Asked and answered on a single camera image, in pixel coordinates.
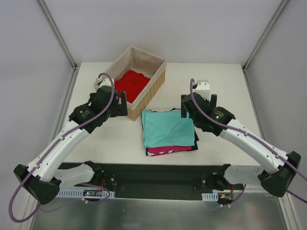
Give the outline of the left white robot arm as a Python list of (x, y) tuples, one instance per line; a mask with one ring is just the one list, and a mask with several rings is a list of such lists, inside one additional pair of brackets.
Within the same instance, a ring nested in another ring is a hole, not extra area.
[(110, 117), (127, 116), (125, 92), (103, 86), (90, 94), (87, 103), (77, 106), (64, 128), (50, 145), (27, 165), (19, 164), (14, 174), (40, 204), (51, 202), (60, 191), (81, 183), (101, 185), (102, 169), (92, 161), (60, 170), (75, 147)]

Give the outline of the red t shirt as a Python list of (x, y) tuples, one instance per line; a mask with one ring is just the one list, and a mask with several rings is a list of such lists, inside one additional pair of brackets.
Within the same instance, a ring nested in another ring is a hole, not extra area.
[(129, 70), (121, 79), (115, 81), (115, 89), (119, 93), (126, 92), (127, 102), (133, 103), (149, 81), (150, 78), (142, 73)]

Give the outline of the wicker basket with cloth liner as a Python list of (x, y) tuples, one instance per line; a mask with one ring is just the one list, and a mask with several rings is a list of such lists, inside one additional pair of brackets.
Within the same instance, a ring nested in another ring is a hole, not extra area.
[(128, 118), (135, 121), (165, 82), (166, 60), (128, 47), (105, 71), (116, 90), (126, 93)]

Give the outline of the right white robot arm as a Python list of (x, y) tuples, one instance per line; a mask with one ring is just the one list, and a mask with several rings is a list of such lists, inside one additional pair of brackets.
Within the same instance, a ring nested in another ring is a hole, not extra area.
[(276, 197), (287, 193), (297, 174), (301, 156), (292, 151), (280, 150), (250, 132), (235, 116), (216, 106), (216, 95), (211, 101), (199, 94), (181, 95), (181, 116), (191, 118), (196, 128), (212, 133), (234, 144), (253, 158), (258, 166), (224, 164), (223, 172), (206, 179), (206, 184), (217, 190), (227, 189), (232, 184), (260, 185)]

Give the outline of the pink t shirt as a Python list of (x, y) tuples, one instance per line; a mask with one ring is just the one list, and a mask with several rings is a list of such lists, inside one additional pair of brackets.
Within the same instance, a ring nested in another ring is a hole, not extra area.
[(192, 146), (167, 146), (167, 147), (156, 147), (156, 148), (146, 148), (146, 156), (157, 156), (166, 155), (181, 151), (190, 151)]

